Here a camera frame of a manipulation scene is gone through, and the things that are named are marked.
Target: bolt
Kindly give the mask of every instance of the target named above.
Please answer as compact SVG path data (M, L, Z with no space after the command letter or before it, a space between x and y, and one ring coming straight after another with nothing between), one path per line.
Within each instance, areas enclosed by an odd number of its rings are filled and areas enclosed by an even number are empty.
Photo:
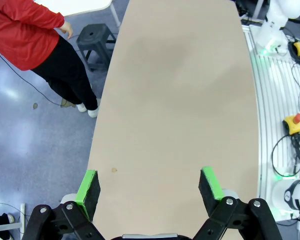
M47 208L46 208L46 207L43 207L43 208L40 209L40 213L42 213L42 214L43 214L45 211L47 211Z
M233 201L231 198L228 198L228 199L226 200L226 204L232 205L232 204L234 204L234 201Z
M68 204L68 205L66 206L66 209L71 210L73 207L74 207L74 206L72 206L72 204Z
M261 203L259 201L254 201L253 205L257 208L259 208L261 206Z

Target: gray plastic stool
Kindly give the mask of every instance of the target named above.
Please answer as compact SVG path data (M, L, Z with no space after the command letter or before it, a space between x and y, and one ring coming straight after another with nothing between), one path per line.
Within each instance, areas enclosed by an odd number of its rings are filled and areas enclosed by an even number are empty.
M78 45L83 59L90 71L98 68L98 64L88 62L92 51L95 51L106 68L109 68L111 56L106 47L106 43L114 44L116 43L116 38L104 23L90 24L82 29L76 40L76 44Z

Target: white slatted surface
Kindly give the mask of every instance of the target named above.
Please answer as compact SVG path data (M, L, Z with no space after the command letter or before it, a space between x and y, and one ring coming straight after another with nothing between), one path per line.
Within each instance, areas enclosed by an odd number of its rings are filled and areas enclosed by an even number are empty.
M260 173L258 195L268 202L276 221L288 220L291 218L290 214L275 209L272 204L272 188L278 178L272 168L271 152L276 142L285 135L283 119L299 113L300 87L294 81L293 75L300 84L300 65L294 66L295 62L289 53L286 56L257 54L249 27L242 26L242 29L250 51L258 106ZM287 137L278 145L273 155L274 165L280 173L292 173L293 155L291 141Z

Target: red jacket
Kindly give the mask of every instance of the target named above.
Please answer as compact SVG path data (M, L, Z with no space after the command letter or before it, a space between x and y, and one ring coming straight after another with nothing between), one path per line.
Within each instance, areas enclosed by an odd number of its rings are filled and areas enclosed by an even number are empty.
M0 53L20 70L34 69L56 47L54 28L64 22L60 13L33 0L0 0Z

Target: white shoe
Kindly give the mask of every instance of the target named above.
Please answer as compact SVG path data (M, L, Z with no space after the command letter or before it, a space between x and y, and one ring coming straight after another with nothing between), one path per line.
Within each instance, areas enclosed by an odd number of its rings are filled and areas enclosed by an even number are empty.
M76 107L78 108L80 113L84 113L87 111L86 106L83 103L77 104Z
M96 118L98 116L99 107L96 110L88 110L88 115L91 118Z
M15 222L15 217L12 216L11 214L7 214L7 216L8 216L8 219L9 219L9 223L13 224Z

